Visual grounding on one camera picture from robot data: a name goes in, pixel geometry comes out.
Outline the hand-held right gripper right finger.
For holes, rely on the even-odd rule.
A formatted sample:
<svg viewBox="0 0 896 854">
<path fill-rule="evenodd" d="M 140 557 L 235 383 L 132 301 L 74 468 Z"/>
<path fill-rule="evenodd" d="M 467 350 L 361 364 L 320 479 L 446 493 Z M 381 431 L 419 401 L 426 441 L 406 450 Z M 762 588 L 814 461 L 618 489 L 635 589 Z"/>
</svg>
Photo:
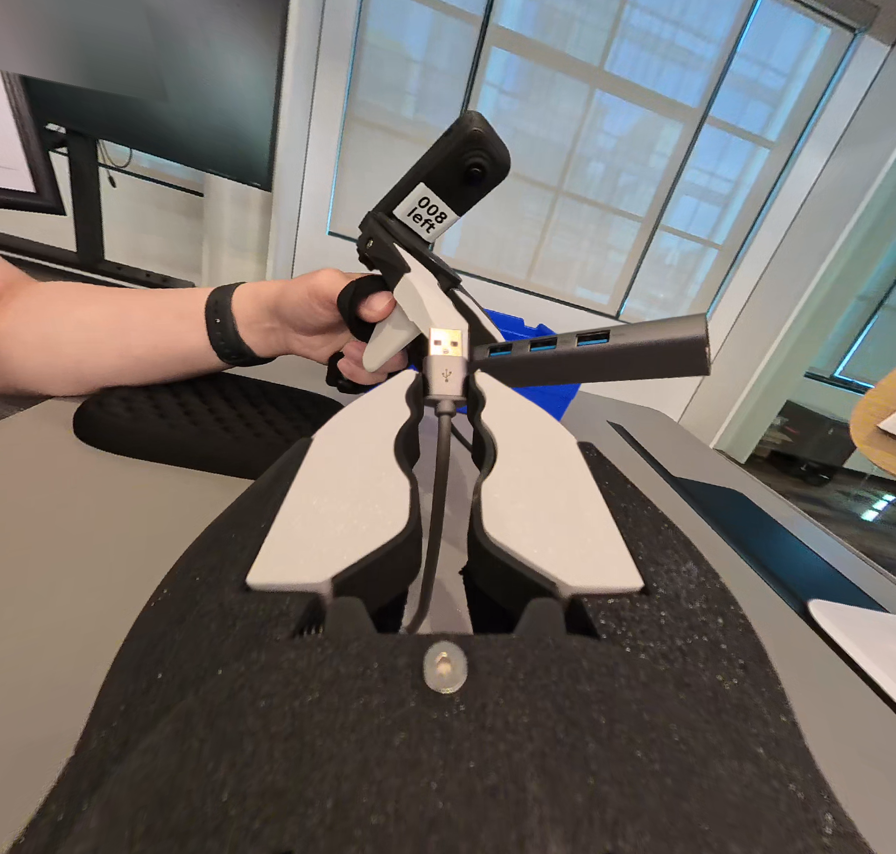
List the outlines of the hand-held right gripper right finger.
<svg viewBox="0 0 896 854">
<path fill-rule="evenodd" d="M 469 567 L 495 599 L 637 593 L 644 579 L 574 435 L 497 378 L 469 380 L 479 477 Z"/>
</svg>

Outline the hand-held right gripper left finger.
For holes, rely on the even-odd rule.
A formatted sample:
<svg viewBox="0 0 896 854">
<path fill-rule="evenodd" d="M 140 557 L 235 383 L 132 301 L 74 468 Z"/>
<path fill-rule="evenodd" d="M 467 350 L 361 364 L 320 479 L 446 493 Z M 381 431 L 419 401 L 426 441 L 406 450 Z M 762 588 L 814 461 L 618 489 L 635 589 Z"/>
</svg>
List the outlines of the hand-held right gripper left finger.
<svg viewBox="0 0 896 854">
<path fill-rule="evenodd" d="M 394 599 L 420 571 L 415 467 L 423 379 L 404 370 L 348 404 L 305 449 L 249 573 L 254 591 Z"/>
</svg>

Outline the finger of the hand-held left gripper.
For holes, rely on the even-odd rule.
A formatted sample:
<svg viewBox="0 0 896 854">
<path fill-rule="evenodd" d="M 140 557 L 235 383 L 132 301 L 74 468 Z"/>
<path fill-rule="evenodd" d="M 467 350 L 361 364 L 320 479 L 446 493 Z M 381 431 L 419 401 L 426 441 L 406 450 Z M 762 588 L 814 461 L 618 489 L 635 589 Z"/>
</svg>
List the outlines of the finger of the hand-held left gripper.
<svg viewBox="0 0 896 854">
<path fill-rule="evenodd" d="M 467 322 L 470 345 L 504 343 L 503 334 L 466 290 L 455 290 L 455 308 Z"/>
<path fill-rule="evenodd" d="M 397 305 L 430 341 L 432 332 L 442 343 L 438 350 L 471 350 L 471 330 L 483 333 L 482 316 L 472 300 L 458 288 L 446 293 L 437 278 L 414 255 L 402 246 L 398 254 L 408 266 L 394 287 Z"/>
</svg>

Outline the blue plastic bin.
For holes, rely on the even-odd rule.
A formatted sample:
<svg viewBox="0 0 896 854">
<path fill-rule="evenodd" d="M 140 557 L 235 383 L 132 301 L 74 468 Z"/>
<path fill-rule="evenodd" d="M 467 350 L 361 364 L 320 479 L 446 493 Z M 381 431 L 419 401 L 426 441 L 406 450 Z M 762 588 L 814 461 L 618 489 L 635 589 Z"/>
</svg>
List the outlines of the blue plastic bin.
<svg viewBox="0 0 896 854">
<path fill-rule="evenodd" d="M 510 355 L 512 344 L 516 341 L 554 335 L 554 332 L 542 323 L 536 326 L 529 326 L 521 317 L 490 309 L 486 309 L 485 313 L 504 340 L 504 344 L 498 347 L 498 355 Z M 567 384 L 515 387 L 514 389 L 521 396 L 539 405 L 544 411 L 560 421 L 578 393 L 580 386 L 578 384 Z"/>
</svg>

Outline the dark grey usb hub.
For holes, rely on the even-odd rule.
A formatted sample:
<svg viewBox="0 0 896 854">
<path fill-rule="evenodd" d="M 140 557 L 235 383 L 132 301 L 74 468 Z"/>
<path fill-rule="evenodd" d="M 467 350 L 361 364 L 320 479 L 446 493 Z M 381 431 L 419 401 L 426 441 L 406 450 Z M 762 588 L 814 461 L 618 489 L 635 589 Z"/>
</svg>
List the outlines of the dark grey usb hub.
<svg viewBox="0 0 896 854">
<path fill-rule="evenodd" d="M 704 314 L 476 346 L 468 372 L 511 388 L 707 376 Z"/>
</svg>

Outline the person's left forearm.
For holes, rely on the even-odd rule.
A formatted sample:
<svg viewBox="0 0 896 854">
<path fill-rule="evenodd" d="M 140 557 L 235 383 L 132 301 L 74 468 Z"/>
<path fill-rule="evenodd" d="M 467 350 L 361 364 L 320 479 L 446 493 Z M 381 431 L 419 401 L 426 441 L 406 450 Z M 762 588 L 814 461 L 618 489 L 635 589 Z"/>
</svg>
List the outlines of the person's left forearm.
<svg viewBox="0 0 896 854">
<path fill-rule="evenodd" d="M 80 396 L 224 370 L 209 293 L 39 281 L 2 260 L 2 394 Z"/>
</svg>

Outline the person's left hand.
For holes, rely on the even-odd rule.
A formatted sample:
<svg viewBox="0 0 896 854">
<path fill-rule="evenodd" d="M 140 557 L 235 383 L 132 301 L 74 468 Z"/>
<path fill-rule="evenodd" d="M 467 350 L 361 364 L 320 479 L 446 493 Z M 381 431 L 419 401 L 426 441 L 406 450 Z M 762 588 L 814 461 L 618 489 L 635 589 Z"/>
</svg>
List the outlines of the person's left hand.
<svg viewBox="0 0 896 854">
<path fill-rule="evenodd" d="M 360 277 L 323 268 L 289 280 L 243 284 L 231 301 L 238 332 L 257 356 L 296 355 L 325 365 L 341 352 L 338 369 L 348 380 L 365 386 L 385 381 L 408 366 L 407 353 L 368 372 L 363 366 L 365 343 L 353 337 L 338 310 L 339 294 Z"/>
</svg>

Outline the large gridded window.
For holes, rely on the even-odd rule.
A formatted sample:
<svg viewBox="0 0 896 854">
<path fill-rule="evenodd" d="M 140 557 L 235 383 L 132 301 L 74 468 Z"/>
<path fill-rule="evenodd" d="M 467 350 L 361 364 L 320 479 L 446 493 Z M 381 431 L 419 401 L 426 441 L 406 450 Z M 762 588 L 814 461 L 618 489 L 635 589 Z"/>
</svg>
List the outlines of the large gridded window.
<svg viewBox="0 0 896 854">
<path fill-rule="evenodd" d="M 711 312 L 864 37 L 818 0 L 357 0 L 327 232 L 463 111 L 507 179 L 468 277 L 622 322 Z"/>
</svg>

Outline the black textured cushion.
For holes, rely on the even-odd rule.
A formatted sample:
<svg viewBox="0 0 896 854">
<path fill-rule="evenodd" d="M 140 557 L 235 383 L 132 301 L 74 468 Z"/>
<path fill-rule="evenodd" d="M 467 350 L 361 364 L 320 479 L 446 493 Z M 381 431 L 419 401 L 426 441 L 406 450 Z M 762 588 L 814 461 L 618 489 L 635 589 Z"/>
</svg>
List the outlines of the black textured cushion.
<svg viewBox="0 0 896 854">
<path fill-rule="evenodd" d="M 227 372 L 104 389 L 73 414 L 84 445 L 132 459 L 254 480 L 342 404 Z"/>
</svg>

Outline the black wristband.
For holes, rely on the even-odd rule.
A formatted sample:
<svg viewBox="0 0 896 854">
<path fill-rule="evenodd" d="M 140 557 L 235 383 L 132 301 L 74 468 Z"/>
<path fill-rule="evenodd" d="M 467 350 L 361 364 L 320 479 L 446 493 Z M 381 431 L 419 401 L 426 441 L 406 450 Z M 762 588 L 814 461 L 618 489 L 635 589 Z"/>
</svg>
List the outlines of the black wristband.
<svg viewBox="0 0 896 854">
<path fill-rule="evenodd" d="M 259 367 L 274 361 L 274 357 L 257 355 L 242 338 L 234 317 L 232 301 L 239 281 L 213 288 L 204 306 L 204 319 L 209 344 L 218 360 L 229 368 Z"/>
</svg>

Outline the large dark display screen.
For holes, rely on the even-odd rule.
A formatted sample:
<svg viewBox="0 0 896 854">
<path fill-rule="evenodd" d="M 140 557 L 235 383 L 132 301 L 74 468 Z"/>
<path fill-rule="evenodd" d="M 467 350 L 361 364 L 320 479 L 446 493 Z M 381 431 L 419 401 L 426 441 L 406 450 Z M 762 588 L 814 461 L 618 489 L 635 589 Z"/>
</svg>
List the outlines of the large dark display screen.
<svg viewBox="0 0 896 854">
<path fill-rule="evenodd" d="M 29 98 L 44 121 L 270 191 L 288 4 L 140 0 L 161 97 L 27 78 Z"/>
</svg>

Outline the black low cabinet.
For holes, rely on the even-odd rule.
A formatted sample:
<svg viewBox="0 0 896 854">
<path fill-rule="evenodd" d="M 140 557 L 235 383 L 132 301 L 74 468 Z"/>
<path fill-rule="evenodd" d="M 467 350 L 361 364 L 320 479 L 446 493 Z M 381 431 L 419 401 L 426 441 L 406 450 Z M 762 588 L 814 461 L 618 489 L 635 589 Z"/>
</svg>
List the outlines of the black low cabinet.
<svg viewBox="0 0 896 854">
<path fill-rule="evenodd" d="M 755 455 L 791 478 L 824 487 L 855 451 L 844 419 L 786 400 L 757 443 Z"/>
</svg>

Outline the white stand with wooden board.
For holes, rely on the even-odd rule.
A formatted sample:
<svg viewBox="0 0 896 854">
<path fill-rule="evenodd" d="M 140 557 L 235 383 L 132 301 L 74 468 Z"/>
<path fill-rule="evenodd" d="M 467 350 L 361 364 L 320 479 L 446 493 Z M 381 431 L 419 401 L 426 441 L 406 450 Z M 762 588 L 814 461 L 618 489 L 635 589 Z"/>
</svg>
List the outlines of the white stand with wooden board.
<svg viewBox="0 0 896 854">
<path fill-rule="evenodd" d="M 895 372 L 870 389 L 852 412 L 850 435 L 876 467 L 895 474 Z M 811 600 L 812 620 L 895 703 L 895 614 L 826 600 Z"/>
</svg>

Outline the narrow side window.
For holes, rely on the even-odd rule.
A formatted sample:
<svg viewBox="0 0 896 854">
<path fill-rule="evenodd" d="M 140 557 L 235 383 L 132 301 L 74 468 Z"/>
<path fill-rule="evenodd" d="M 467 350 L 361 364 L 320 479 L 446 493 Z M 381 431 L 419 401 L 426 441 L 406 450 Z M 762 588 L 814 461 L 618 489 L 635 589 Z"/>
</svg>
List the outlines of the narrow side window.
<svg viewBox="0 0 896 854">
<path fill-rule="evenodd" d="M 895 245 L 880 258 L 812 358 L 805 377 L 863 394 L 895 365 Z"/>
</svg>

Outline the dark framed whiteboard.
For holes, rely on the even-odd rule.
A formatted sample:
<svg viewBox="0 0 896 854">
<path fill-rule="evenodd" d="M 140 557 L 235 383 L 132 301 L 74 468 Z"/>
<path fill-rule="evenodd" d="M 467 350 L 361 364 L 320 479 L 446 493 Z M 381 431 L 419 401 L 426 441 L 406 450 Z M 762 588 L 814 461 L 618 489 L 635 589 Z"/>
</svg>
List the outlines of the dark framed whiteboard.
<svg viewBox="0 0 896 854">
<path fill-rule="evenodd" d="M 1 208 L 61 216 L 63 199 L 22 78 L 1 72 Z"/>
</svg>

